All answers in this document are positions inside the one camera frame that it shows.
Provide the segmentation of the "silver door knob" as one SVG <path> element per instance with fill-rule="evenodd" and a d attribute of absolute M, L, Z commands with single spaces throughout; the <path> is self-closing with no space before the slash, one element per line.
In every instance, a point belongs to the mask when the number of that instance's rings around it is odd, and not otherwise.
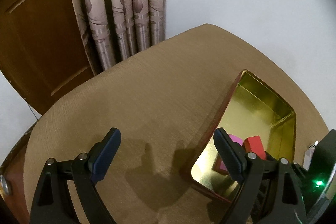
<path fill-rule="evenodd" d="M 1 191 L 5 196 L 12 195 L 10 183 L 6 180 L 5 176 L 0 175 Z"/>

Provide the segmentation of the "red rectangular block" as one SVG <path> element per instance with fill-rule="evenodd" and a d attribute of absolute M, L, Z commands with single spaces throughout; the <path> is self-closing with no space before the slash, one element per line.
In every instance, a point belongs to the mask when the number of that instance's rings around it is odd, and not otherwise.
<path fill-rule="evenodd" d="M 253 152 L 260 159 L 266 160 L 266 152 L 264 150 L 264 147 L 263 147 L 263 144 L 261 142 L 261 138 L 259 135 L 246 138 L 243 141 L 243 147 L 246 153 Z"/>

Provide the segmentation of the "pink rectangular block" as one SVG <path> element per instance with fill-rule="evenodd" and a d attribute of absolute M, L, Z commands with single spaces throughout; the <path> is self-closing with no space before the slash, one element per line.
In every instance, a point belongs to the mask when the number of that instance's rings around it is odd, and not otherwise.
<path fill-rule="evenodd" d="M 229 173 L 242 173 L 245 167 L 244 155 L 238 143 L 233 142 L 227 134 L 220 134 L 219 154 Z"/>

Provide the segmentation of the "gold metal tin tray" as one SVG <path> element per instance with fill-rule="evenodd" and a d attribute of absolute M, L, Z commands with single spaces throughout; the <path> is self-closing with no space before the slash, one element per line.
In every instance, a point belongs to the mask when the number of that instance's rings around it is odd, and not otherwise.
<path fill-rule="evenodd" d="M 225 129 L 239 144 L 259 135 L 267 155 L 276 160 L 284 157 L 289 162 L 294 159 L 294 109 L 264 81 L 243 70 L 224 99 L 214 125 L 201 138 L 186 171 L 193 186 L 205 196 L 231 203 L 239 189 L 214 145 L 217 128 Z"/>

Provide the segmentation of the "brown wooden door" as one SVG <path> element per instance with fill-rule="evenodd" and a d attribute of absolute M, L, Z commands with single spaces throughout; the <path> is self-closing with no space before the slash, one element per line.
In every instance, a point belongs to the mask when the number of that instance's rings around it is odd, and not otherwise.
<path fill-rule="evenodd" d="M 1 0 L 1 72 L 40 114 L 94 76 L 72 0 Z"/>

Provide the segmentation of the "beige patterned curtain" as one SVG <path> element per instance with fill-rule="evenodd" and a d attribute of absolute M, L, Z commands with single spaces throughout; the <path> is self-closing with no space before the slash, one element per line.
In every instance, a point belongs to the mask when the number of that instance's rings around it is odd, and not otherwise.
<path fill-rule="evenodd" d="M 166 0 L 72 0 L 94 75 L 165 39 Z"/>

